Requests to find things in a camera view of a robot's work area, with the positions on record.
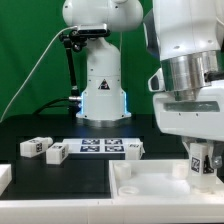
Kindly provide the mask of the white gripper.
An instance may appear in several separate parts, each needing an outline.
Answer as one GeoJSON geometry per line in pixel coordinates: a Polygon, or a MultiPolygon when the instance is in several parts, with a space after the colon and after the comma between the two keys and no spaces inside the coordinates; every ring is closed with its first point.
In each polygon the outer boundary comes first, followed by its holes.
{"type": "Polygon", "coordinates": [[[216,140],[212,143],[211,166],[222,167],[224,152],[224,89],[201,89],[197,99],[176,102],[167,93],[153,97],[157,125],[161,132],[179,135],[187,153],[190,153],[189,137],[216,140]]]}

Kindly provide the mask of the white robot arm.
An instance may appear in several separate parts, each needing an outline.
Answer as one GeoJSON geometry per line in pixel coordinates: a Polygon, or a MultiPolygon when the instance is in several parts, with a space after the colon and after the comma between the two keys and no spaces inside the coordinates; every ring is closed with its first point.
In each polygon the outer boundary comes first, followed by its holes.
{"type": "Polygon", "coordinates": [[[224,72],[217,0],[65,0],[71,47],[85,50],[79,117],[115,122],[153,107],[161,132],[205,142],[201,163],[221,167],[224,72]]]}

